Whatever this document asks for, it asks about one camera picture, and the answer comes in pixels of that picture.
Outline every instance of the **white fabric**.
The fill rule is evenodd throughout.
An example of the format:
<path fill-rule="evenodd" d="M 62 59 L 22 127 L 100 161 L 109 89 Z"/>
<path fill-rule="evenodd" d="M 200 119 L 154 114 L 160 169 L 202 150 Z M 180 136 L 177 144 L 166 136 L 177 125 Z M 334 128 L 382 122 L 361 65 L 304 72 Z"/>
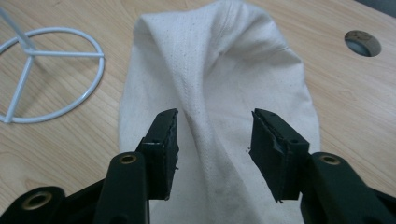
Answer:
<path fill-rule="evenodd" d="M 319 150 L 302 61 L 269 15 L 240 1 L 143 15 L 120 102 L 120 151 L 135 150 L 156 114 L 177 108 L 179 161 L 151 223 L 302 223 L 275 203 L 248 155 L 251 111 L 277 113 Z"/>

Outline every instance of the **wooden table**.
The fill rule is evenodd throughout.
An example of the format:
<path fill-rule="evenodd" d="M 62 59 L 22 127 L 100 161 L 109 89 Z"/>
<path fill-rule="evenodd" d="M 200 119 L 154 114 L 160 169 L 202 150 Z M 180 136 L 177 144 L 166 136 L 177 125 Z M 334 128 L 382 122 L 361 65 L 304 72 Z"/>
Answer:
<path fill-rule="evenodd" d="M 134 22 L 143 13 L 193 9 L 208 0 L 3 0 L 25 31 L 67 26 L 92 35 L 106 55 L 103 79 L 72 112 L 37 124 L 0 123 L 0 213 L 40 186 L 66 194 L 106 175 L 118 152 L 118 112 L 130 59 Z M 322 150 L 344 157 L 373 188 L 396 196 L 396 20 L 354 1 L 255 0 L 275 19 L 290 47 L 304 59 L 306 82 L 321 124 Z M 14 36 L 0 20 L 0 43 Z M 372 58 L 352 52 L 351 30 L 382 45 Z M 53 49 L 91 50 L 77 37 L 43 35 Z M 25 58 L 14 47 L 0 57 L 0 113 L 7 111 Z M 90 85 L 96 60 L 37 59 L 17 115 L 48 113 L 67 105 Z"/>

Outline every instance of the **black plastic part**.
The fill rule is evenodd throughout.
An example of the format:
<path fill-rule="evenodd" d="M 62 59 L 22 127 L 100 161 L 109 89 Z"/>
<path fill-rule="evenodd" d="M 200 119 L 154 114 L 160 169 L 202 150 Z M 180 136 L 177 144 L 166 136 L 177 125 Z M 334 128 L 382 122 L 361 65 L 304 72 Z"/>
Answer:
<path fill-rule="evenodd" d="M 87 224 L 93 222 L 96 205 L 104 182 L 104 179 L 100 180 L 66 198 L 66 224 Z"/>
<path fill-rule="evenodd" d="M 177 163 L 177 110 L 163 111 L 152 122 L 136 150 L 145 155 L 148 172 L 148 197 L 168 200 Z"/>
<path fill-rule="evenodd" d="M 146 163 L 141 153 L 126 152 L 111 160 L 93 223 L 149 223 Z"/>
<path fill-rule="evenodd" d="M 299 174 L 309 143 L 275 113 L 255 109 L 250 157 L 259 167 L 276 201 L 297 200 Z"/>
<path fill-rule="evenodd" d="M 372 191 L 375 193 L 379 201 L 381 201 L 381 203 L 388 208 L 388 210 L 392 213 L 393 217 L 396 218 L 396 198 L 376 189 L 372 189 Z"/>
<path fill-rule="evenodd" d="M 4 224 L 60 224 L 64 222 L 64 191 L 57 187 L 33 189 L 21 197 L 0 217 Z"/>
<path fill-rule="evenodd" d="M 342 158 L 325 152 L 314 153 L 306 171 L 317 198 L 303 189 L 305 223 L 396 223 L 385 205 Z M 305 192 L 308 192 L 308 198 L 305 198 Z M 310 205 L 321 206 L 324 217 L 318 219 L 321 214 L 309 210 Z"/>

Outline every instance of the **white cloth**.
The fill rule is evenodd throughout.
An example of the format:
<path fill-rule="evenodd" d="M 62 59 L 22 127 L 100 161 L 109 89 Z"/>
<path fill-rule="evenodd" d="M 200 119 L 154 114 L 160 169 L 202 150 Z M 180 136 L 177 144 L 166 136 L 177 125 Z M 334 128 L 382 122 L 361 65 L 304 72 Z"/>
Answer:
<path fill-rule="evenodd" d="M 156 114 L 177 108 L 179 160 L 152 223 L 299 223 L 275 203 L 248 155 L 253 118 L 277 113 L 319 150 L 304 67 L 269 15 L 240 1 L 143 15 L 120 102 L 120 151 L 135 150 Z"/>

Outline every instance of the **gray object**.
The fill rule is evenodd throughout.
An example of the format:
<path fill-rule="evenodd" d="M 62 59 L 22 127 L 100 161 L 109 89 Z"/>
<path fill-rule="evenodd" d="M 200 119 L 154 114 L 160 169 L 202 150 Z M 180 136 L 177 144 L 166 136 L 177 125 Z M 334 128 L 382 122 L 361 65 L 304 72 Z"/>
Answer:
<path fill-rule="evenodd" d="M 356 0 L 391 17 L 396 18 L 396 0 Z"/>

